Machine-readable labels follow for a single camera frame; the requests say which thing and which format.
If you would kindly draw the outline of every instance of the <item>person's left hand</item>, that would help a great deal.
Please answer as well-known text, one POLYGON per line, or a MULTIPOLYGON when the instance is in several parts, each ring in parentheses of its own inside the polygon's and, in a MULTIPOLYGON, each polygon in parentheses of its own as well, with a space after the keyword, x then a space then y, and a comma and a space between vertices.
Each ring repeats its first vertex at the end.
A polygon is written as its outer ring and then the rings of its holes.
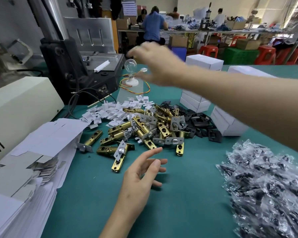
POLYGON ((158 172, 166 171, 166 168, 160 165, 166 164, 168 160, 148 159, 161 151, 162 148, 155 148, 142 153, 124 174, 115 209, 123 209, 124 215, 131 220, 136 220, 143 211, 149 198, 151 185, 162 186, 162 183, 155 178, 158 172))

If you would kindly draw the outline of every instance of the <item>green crate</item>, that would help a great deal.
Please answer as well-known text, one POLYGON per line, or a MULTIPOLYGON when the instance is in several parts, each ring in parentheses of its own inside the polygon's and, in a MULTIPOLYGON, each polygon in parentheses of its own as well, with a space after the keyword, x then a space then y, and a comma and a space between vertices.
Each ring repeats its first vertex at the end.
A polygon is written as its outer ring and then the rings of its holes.
POLYGON ((227 47, 223 54, 223 60, 224 64, 252 65, 258 55, 258 50, 241 50, 234 47, 227 47))

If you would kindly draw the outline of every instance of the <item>person in orange shirt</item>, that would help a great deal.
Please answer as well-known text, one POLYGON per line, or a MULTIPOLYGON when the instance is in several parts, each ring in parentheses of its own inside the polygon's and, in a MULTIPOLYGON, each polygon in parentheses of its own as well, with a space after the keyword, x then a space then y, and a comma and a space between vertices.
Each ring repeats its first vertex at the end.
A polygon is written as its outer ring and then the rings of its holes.
POLYGON ((173 19, 179 19, 180 16, 177 7, 173 8, 173 12, 167 13, 167 15, 173 17, 173 19))

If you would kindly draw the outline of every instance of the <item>fingernail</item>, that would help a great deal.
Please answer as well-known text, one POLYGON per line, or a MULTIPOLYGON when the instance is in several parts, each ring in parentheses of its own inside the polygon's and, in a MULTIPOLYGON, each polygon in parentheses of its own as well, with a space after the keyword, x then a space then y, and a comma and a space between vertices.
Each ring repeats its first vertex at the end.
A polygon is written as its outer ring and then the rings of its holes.
POLYGON ((160 165, 161 165, 160 160, 155 160, 155 161, 153 162, 153 165, 154 165, 155 167, 160 167, 160 165))

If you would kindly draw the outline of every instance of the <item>forearm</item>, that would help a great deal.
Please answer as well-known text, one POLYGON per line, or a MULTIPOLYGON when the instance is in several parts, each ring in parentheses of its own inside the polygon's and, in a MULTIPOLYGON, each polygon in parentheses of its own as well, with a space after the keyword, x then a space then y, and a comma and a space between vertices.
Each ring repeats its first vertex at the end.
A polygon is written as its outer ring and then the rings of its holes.
POLYGON ((298 80, 192 66, 175 80, 176 86, 200 94, 244 124, 298 151, 298 80))
POLYGON ((134 222, 115 207, 99 238, 125 238, 134 222))

